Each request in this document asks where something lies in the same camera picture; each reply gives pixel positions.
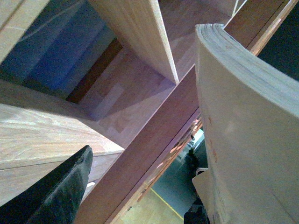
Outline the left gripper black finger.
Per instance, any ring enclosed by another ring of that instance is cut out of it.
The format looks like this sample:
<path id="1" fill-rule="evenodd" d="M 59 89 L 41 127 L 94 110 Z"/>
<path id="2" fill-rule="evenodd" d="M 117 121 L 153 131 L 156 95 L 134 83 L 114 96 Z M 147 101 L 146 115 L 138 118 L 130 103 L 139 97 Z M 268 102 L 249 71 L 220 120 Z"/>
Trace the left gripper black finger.
<path id="1" fill-rule="evenodd" d="M 72 224 L 93 162 L 88 145 L 0 208 L 2 224 Z"/>

